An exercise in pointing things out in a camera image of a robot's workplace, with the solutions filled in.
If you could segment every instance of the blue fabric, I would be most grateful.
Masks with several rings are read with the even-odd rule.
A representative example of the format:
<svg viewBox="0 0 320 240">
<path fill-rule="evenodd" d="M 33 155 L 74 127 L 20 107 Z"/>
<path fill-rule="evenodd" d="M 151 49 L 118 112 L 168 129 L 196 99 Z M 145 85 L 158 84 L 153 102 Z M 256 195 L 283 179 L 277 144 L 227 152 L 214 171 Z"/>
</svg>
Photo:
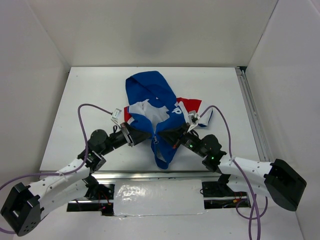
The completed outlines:
<svg viewBox="0 0 320 240">
<path fill-rule="evenodd" d="M 156 108 L 166 106 L 169 110 L 167 112 L 169 118 L 163 122 L 159 122 L 156 125 L 155 132 L 149 119 L 141 114 L 130 113 L 134 119 L 130 124 L 132 127 L 152 134 L 151 149 L 154 153 L 155 162 L 159 168 L 167 169 L 177 149 L 173 149 L 172 146 L 158 135 L 158 132 L 174 129 L 185 123 L 181 109 L 180 111 L 175 110 L 177 108 L 175 106 L 177 102 L 176 95 L 158 71 L 140 72 L 129 77 L 125 82 L 125 90 L 130 105 L 149 99 L 148 102 L 152 106 Z M 157 157 L 157 151 L 161 153 L 166 162 Z"/>
</svg>

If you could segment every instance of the red sleeve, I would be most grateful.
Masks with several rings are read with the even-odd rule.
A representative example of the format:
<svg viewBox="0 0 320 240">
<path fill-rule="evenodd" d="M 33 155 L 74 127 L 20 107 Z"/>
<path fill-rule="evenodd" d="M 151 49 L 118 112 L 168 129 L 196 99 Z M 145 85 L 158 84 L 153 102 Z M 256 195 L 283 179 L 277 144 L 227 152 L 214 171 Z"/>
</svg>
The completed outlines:
<svg viewBox="0 0 320 240">
<path fill-rule="evenodd" d="M 129 106 L 126 106 L 124 108 L 124 121 L 128 122 L 130 118 L 131 118 L 131 114 L 129 113 Z"/>
<path fill-rule="evenodd" d="M 201 104 L 201 100 L 198 99 L 186 99 L 186 98 L 182 98 L 182 97 L 178 97 L 176 99 L 176 101 L 179 102 L 183 102 L 183 105 L 186 109 L 186 111 L 189 113 L 193 110 L 195 110 L 196 112 L 198 112 L 200 104 Z"/>
</svg>

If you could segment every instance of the garment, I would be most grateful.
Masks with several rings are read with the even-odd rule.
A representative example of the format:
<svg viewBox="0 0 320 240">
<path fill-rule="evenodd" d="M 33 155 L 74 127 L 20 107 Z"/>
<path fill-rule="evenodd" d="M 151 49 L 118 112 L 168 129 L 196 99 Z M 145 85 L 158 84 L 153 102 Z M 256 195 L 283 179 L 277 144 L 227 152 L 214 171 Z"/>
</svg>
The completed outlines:
<svg viewBox="0 0 320 240">
<path fill-rule="evenodd" d="M 124 120 L 132 127 L 152 134 L 151 149 L 157 166 L 167 169 L 177 149 L 173 149 L 158 133 L 180 127 L 189 122 L 188 113 L 199 114 L 208 107 L 198 99 L 177 98 L 165 78 L 158 71 L 140 72 L 125 81 L 129 106 L 124 109 Z M 206 127 L 213 110 L 200 119 Z"/>
</svg>

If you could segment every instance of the white panel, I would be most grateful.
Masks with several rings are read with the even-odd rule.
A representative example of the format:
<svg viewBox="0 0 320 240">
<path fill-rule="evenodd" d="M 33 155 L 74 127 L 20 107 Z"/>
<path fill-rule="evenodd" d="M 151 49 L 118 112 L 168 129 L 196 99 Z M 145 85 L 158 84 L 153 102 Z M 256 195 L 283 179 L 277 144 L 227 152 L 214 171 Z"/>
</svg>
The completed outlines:
<svg viewBox="0 0 320 240">
<path fill-rule="evenodd" d="M 279 0 L 246 75 L 277 158 L 303 170 L 297 210 L 305 240 L 319 239 L 320 1 Z"/>
<path fill-rule="evenodd" d="M 202 182 L 194 180 L 115 183 L 115 216 L 195 215 L 205 212 Z"/>
<path fill-rule="evenodd" d="M 232 136 L 235 156 L 259 160 L 246 107 L 234 68 L 208 67 L 73 67 L 61 99 L 41 170 L 53 171 L 65 166 L 85 147 L 77 108 L 83 103 L 96 104 L 109 111 L 128 105 L 125 82 L 133 74 L 157 70 L 167 80 L 177 97 L 200 99 L 217 105 L 225 115 Z M 111 116 L 84 107 L 83 124 L 89 136 L 96 129 L 112 131 Z M 227 130 L 221 116 L 214 111 L 208 127 L 197 127 L 201 138 L 215 134 L 228 151 Z M 101 171 L 160 171 L 146 140 L 137 146 L 122 146 L 105 156 Z M 181 146 L 172 160 L 169 171 L 206 171 L 202 158 Z"/>
<path fill-rule="evenodd" d="M 241 208 L 246 216 L 250 208 Z M 261 218 L 262 240 L 303 240 L 294 212 L 270 207 Z M 252 226 L 256 236 L 256 224 Z M 248 240 L 248 220 L 235 209 L 180 216 L 100 216 L 99 212 L 51 212 L 32 232 L 14 240 Z"/>
<path fill-rule="evenodd" d="M 277 0 L 29 0 L 71 66 L 246 66 Z"/>
<path fill-rule="evenodd" d="M 0 185 L 39 170 L 65 82 L 66 70 L 26 2 L 0 0 Z M 0 207 L 9 190 L 1 191 Z"/>
</svg>

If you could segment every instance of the white wall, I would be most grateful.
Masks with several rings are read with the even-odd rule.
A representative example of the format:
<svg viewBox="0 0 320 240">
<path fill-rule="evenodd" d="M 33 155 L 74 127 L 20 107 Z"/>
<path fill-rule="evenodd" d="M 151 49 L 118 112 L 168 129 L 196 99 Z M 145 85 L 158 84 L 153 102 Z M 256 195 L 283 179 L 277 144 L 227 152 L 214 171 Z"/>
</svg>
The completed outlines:
<svg viewBox="0 0 320 240">
<path fill-rule="evenodd" d="M 24 0 L 0 1 L 0 185 L 39 170 L 66 69 Z M 0 206 L 10 187 L 0 193 Z M 7 227 L 2 216 L 2 227 Z M 12 239 L 1 234 L 0 239 Z"/>
<path fill-rule="evenodd" d="M 305 240 L 320 235 L 320 1 L 312 1 L 279 0 L 246 72 L 273 155 L 307 181 L 297 211 Z"/>
<path fill-rule="evenodd" d="M 29 0 L 71 66 L 246 66 L 277 0 Z"/>
</svg>

